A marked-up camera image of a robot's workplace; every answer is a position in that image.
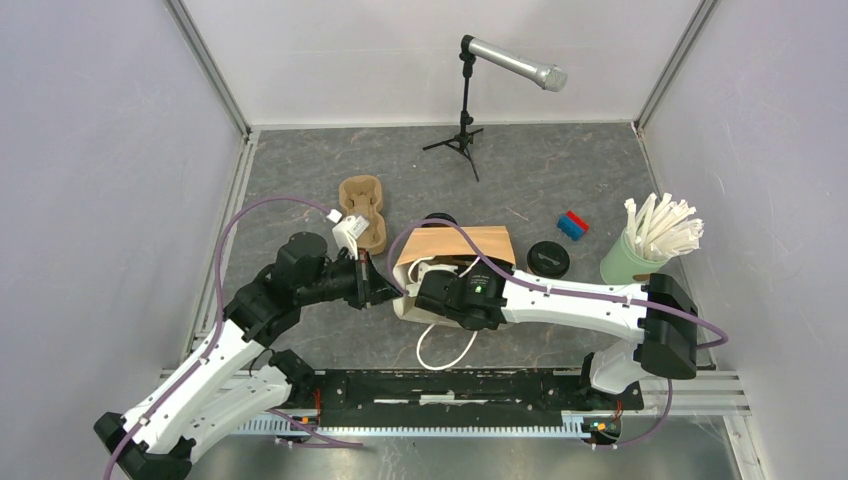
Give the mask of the green cup holder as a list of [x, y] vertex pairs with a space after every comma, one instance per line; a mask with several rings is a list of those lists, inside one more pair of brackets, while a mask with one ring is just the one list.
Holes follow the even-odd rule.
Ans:
[[635, 276], [649, 275], [659, 271], [668, 260], [652, 261], [637, 255], [627, 243], [622, 232], [614, 245], [600, 262], [600, 275], [608, 285], [636, 283]]

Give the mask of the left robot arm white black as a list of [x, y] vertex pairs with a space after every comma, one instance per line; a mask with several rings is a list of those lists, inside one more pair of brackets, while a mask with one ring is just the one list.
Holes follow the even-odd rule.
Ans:
[[123, 414], [107, 412], [94, 430], [110, 465], [130, 479], [184, 479], [221, 439], [273, 407], [306, 405], [311, 368], [291, 351], [227, 392], [222, 386], [300, 320], [306, 306], [343, 300], [361, 310], [401, 297], [367, 251], [342, 248], [336, 259], [317, 234], [292, 235], [223, 310], [223, 321], [152, 394]]

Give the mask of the black lid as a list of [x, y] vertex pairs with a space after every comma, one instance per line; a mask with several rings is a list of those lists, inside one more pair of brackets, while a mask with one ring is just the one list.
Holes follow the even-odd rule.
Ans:
[[526, 255], [527, 266], [536, 276], [561, 279], [570, 269], [571, 261], [567, 250], [554, 241], [539, 241], [532, 245]]
[[456, 224], [456, 219], [444, 212], [434, 212], [424, 218], [423, 228], [447, 227], [448, 224]]

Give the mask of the brown paper bag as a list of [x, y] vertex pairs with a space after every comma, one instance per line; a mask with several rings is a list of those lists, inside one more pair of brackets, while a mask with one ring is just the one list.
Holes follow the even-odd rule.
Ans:
[[[388, 266], [391, 278], [400, 284], [407, 294], [392, 301], [395, 315], [403, 321], [427, 324], [427, 329], [416, 343], [416, 358], [426, 370], [440, 371], [456, 366], [468, 353], [477, 333], [473, 333], [462, 353], [453, 361], [432, 366], [424, 362], [421, 348], [424, 339], [434, 326], [455, 330], [461, 327], [452, 320], [430, 313], [415, 306], [416, 296], [426, 273], [447, 271], [458, 276], [468, 276], [471, 267], [482, 261], [476, 259], [475, 251], [466, 243], [464, 237], [453, 227], [442, 225], [434, 219], [425, 221], [428, 226], [410, 227], [409, 232], [399, 234], [391, 243], [388, 253]], [[506, 263], [507, 268], [514, 267], [516, 256], [510, 234], [506, 226], [465, 226], [463, 231], [473, 243], [493, 261]]]

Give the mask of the white wrapped straws bundle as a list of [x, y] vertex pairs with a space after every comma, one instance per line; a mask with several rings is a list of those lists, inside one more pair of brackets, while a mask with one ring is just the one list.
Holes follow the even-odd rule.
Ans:
[[638, 258], [663, 262], [700, 248], [705, 223], [687, 200], [675, 200], [670, 193], [651, 193], [641, 205], [629, 198], [623, 206], [624, 245]]

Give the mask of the silver microphone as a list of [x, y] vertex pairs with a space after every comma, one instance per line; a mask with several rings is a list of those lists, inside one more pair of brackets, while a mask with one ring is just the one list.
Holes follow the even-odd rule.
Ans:
[[541, 89], [560, 92], [564, 89], [568, 76], [557, 65], [541, 63], [519, 56], [502, 47], [483, 41], [471, 35], [461, 40], [461, 49], [482, 58], [514, 74], [533, 81]]

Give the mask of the blue red block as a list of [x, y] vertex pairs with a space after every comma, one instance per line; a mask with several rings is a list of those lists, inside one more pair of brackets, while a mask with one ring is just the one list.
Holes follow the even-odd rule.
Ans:
[[558, 218], [556, 226], [573, 241], [579, 241], [590, 229], [589, 224], [571, 210]]

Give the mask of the cardboard cup carrier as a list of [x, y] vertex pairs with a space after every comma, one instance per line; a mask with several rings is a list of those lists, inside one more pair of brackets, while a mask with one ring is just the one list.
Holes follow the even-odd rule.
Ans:
[[338, 188], [339, 204], [346, 215], [359, 215], [369, 225], [358, 237], [360, 248], [371, 255], [382, 253], [387, 245], [386, 222], [381, 214], [384, 204], [382, 183], [373, 175], [349, 177]]

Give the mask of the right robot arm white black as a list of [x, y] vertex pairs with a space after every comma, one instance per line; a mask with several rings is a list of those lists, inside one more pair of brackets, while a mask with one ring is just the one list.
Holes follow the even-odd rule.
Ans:
[[686, 319], [696, 309], [666, 275], [646, 285], [597, 285], [523, 271], [507, 280], [484, 263], [467, 273], [438, 265], [426, 266], [408, 289], [415, 309], [469, 331], [548, 323], [616, 337], [584, 362], [577, 392], [591, 408], [606, 406], [649, 375], [690, 380], [697, 373], [697, 327]]

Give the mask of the black microphone tripod stand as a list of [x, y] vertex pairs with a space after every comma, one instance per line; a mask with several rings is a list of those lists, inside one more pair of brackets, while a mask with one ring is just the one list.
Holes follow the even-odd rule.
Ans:
[[463, 77], [463, 98], [459, 116], [459, 131], [451, 138], [436, 142], [422, 148], [423, 151], [428, 151], [436, 147], [444, 146], [459, 153], [469, 163], [474, 175], [475, 181], [480, 181], [480, 176], [473, 160], [470, 146], [474, 143], [474, 137], [483, 132], [483, 128], [470, 130], [469, 127], [474, 123], [474, 118], [468, 111], [469, 88], [470, 80], [473, 75], [474, 63], [476, 56], [463, 50], [459, 54], [459, 59], [463, 62], [462, 77]]

